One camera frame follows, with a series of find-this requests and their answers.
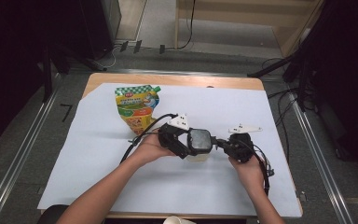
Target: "gray carpet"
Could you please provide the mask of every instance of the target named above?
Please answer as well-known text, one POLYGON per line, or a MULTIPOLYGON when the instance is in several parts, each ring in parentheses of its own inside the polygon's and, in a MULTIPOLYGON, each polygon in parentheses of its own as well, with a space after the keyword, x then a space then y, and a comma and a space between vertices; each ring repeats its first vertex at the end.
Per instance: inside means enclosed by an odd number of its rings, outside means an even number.
MULTIPOLYGON (((220 76, 234 77, 258 71, 266 60, 185 51, 167 51, 160 55, 156 49, 141 49, 141 52, 136 54, 133 54, 131 49, 122 53, 117 51, 116 57, 116 65, 107 72, 116 69, 144 69, 222 73, 220 76)), ((72 62, 72 70, 65 76, 47 120, 1 212, 0 223, 36 223, 38 220, 40 213, 36 207, 41 192, 48 182, 90 74, 91 71, 84 65, 72 62), (74 105, 65 122, 62 122, 62 119, 67 107, 60 104, 74 105)), ((285 90, 286 85, 281 81, 281 74, 282 69, 279 69, 272 75, 263 77, 267 93, 285 90)), ((30 99, 0 138, 0 181, 41 106, 42 97, 43 89, 30 99)), ((270 100, 274 118, 278 117, 277 100, 278 97, 270 100)), ((287 103, 288 99, 285 98, 282 104, 287 103)), ((343 196, 351 198, 349 208, 354 222, 358 223, 358 201, 353 200, 358 199, 358 162, 337 159, 332 142, 318 116, 312 111, 307 112, 307 115, 343 196)), ((288 112, 284 122, 289 136, 290 169, 296 189, 298 192, 304 191, 308 197, 307 201, 301 202, 304 216, 287 219, 287 223, 339 223, 293 110, 288 112)), ((282 128, 279 127, 278 130, 285 148, 282 128)))

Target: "white paper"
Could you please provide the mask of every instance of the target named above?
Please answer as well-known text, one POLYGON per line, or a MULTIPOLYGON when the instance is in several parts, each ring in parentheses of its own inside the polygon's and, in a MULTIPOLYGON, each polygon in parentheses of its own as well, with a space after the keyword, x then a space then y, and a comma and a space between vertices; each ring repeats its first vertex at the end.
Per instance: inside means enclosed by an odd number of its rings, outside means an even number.
MULTIPOLYGON (((120 118, 115 88, 104 83, 81 100, 66 142, 38 205, 70 204, 114 170, 135 134, 120 118)), ((269 198, 282 217, 301 217, 295 186, 283 154, 264 91, 160 86, 153 117, 187 114, 192 128, 228 139, 239 124, 261 127, 250 133, 267 155, 275 175, 269 198)), ((166 214, 255 216, 253 205, 223 149, 212 150, 205 162, 161 158, 131 178, 111 211, 166 214)))

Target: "floor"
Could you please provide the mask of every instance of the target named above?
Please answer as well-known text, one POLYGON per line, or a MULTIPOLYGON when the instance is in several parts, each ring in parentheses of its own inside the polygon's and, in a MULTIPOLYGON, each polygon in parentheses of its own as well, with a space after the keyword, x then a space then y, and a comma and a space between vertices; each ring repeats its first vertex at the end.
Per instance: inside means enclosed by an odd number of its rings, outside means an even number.
MULTIPOLYGON (((159 54, 158 49, 153 48, 158 48, 160 44, 166 46, 172 44, 172 21, 161 18, 163 12, 167 13, 168 18, 173 2, 173 0, 147 1, 145 13, 139 26, 138 40, 143 40, 143 47, 152 49, 141 49, 136 54, 131 49, 123 52, 116 50, 115 58, 112 55, 107 55, 106 58, 99 61, 104 64, 113 64, 106 68, 107 72, 146 70, 170 71, 172 73, 173 71, 191 71, 206 72, 215 76, 244 77, 245 74, 260 70, 263 63, 266 66, 274 62, 267 62, 267 59, 282 57, 268 27, 242 27, 246 28, 249 34, 240 32, 241 38, 239 39, 242 41, 235 42, 236 33, 229 31, 230 26, 210 24, 210 27, 215 25, 216 27, 208 30, 207 25, 197 25, 196 22, 192 39, 194 45, 189 46, 187 50, 166 51, 164 54, 159 54), (160 10, 161 18, 155 17, 156 13, 153 10, 164 7, 167 10, 160 10)), ((186 40, 186 21, 182 21, 181 27, 183 29, 181 33, 184 34, 181 40, 186 40)), ((37 204, 65 142, 71 121, 76 114, 77 103, 81 99, 84 87, 92 73, 82 64, 72 61, 71 63, 70 74, 59 75, 61 78, 56 78, 54 86, 56 96, 51 102, 48 114, 44 117, 42 128, 31 145, 31 150, 24 155, 27 160, 24 161, 20 167, 21 171, 15 176, 15 184, 7 189, 9 194, 3 199, 4 205, 0 207, 0 223, 36 223, 40 217, 39 211, 36 210, 37 204), (68 108, 62 105, 73 105, 65 120, 63 118, 65 118, 68 108)), ((287 84, 282 82, 282 73, 283 69, 278 69, 270 75, 262 77, 267 94, 287 89, 287 84)), ((0 138, 0 183, 21 148, 22 141, 32 126, 39 109, 43 106, 41 104, 42 97, 43 88, 30 99, 27 106, 13 119, 0 138)), ((289 97, 283 98, 282 108, 290 100, 289 97)), ((279 117, 277 103, 277 98, 270 100, 274 118, 279 117)), ((300 125, 299 116, 294 109, 288 111, 285 124, 291 148, 289 166, 304 215, 300 219, 286 219, 285 221, 287 223, 358 223, 358 161, 339 160, 335 155, 332 140, 328 137, 317 114, 307 111, 305 115, 328 164, 328 169, 349 209, 352 222, 343 222, 339 219, 337 211, 331 203, 331 195, 326 189, 320 168, 310 149, 309 140, 304 134, 304 128, 300 125)), ((282 145, 286 148, 282 126, 278 127, 278 131, 282 145)), ((256 223, 256 220, 251 219, 248 223, 256 223)))

